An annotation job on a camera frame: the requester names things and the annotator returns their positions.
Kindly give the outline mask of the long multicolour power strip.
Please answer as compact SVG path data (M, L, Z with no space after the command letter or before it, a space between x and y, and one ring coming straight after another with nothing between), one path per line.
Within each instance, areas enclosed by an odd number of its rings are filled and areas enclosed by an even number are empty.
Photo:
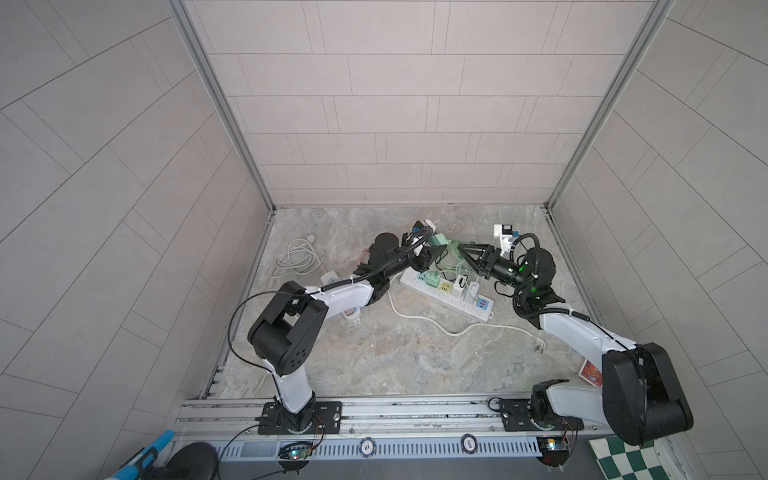
M438 288L432 288L425 284L424 273L411 268L405 270L400 276L400 283L431 300L451 308L457 312L471 316L481 322L488 322L493 317L494 301L478 292L475 301L466 299L466 288L470 282L467 275L459 275L456 280L449 281L442 277Z

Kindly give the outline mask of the green charger with cable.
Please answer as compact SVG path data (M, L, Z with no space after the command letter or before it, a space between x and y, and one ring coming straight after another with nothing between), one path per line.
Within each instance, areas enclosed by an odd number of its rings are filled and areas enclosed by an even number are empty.
M424 273L424 282L426 285L432 288L438 288L441 281L441 275L436 271L428 271Z

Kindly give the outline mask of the small blue-socket power strip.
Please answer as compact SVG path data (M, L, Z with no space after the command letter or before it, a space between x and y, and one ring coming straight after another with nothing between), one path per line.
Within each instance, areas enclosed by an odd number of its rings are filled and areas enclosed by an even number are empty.
M354 307L343 311L342 315L345 319L357 324L361 319L361 309L359 307Z

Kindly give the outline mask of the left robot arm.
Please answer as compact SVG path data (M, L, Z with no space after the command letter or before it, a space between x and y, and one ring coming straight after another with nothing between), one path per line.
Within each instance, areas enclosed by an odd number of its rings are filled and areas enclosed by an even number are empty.
M276 388L275 399L257 418L260 435L303 434L311 429L338 431L334 420L321 425L324 404L317 400L304 368L321 328L331 317L376 303L389 291L394 277L405 270L428 271L448 249L445 244L431 244L433 236L434 228L424 221L416 222L400 236L381 233L362 254L351 276L317 287L288 281L269 291L269 303L246 335L257 361L237 353L233 323L228 323L230 353L267 372Z

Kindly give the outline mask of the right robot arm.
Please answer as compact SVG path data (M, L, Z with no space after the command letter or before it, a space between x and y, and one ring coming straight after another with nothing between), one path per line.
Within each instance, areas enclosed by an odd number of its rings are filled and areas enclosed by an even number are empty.
M569 307L552 287L556 265L549 251L534 244L520 261L489 244L462 243L458 252L479 276L511 288L518 317L567 343L602 376L599 387L566 380L535 385L528 410L537 427L577 418L607 425L634 446L693 428L693 412L667 351L613 333Z

